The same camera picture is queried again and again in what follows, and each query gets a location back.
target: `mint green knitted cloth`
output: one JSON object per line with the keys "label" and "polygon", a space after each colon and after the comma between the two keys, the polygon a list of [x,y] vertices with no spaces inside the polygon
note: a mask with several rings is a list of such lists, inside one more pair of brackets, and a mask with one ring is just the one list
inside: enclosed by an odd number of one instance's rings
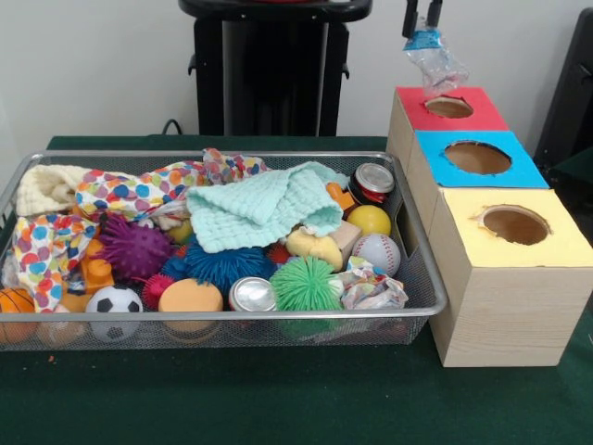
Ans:
{"label": "mint green knitted cloth", "polygon": [[208,253],[265,247],[302,223],[327,235],[340,226],[342,209],[325,190],[348,178],[319,162],[263,172],[240,183],[192,187],[187,208],[200,246]]}

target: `red square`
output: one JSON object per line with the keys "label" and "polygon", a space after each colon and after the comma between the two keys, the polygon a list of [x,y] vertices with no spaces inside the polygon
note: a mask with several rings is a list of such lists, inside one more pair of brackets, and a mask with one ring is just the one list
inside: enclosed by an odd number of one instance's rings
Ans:
{"label": "red square", "polygon": [[433,98],[424,95],[422,88],[398,87],[397,94],[406,110],[411,127],[426,132],[507,132],[509,126],[502,119],[486,92],[478,87],[462,87],[440,96],[462,100],[471,108],[467,117],[447,118],[431,112],[427,102]]}

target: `purple spiky ball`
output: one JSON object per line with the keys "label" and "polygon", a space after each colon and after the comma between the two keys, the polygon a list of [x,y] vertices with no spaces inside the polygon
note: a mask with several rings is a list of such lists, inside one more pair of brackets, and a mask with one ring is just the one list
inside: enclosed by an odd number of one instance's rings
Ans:
{"label": "purple spiky ball", "polygon": [[116,281],[148,279],[160,272],[175,253],[167,235],[158,229],[126,222],[119,215],[109,216],[99,240],[104,248],[98,257],[111,264]]}

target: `green spiky ball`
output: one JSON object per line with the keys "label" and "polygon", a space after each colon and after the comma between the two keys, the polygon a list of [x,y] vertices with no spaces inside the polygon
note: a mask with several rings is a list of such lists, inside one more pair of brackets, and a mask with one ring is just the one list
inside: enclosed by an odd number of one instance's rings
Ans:
{"label": "green spiky ball", "polygon": [[330,284],[334,267],[314,257],[288,262],[270,282],[279,311],[337,311],[339,296]]}

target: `green table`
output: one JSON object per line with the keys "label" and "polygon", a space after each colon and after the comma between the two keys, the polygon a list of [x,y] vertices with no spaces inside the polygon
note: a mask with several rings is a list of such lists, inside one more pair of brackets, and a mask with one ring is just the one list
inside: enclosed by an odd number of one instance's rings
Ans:
{"label": "green table", "polygon": [[[52,149],[373,149],[384,138],[55,138]],[[557,368],[443,369],[409,347],[0,354],[0,443],[593,441],[593,317]]]}

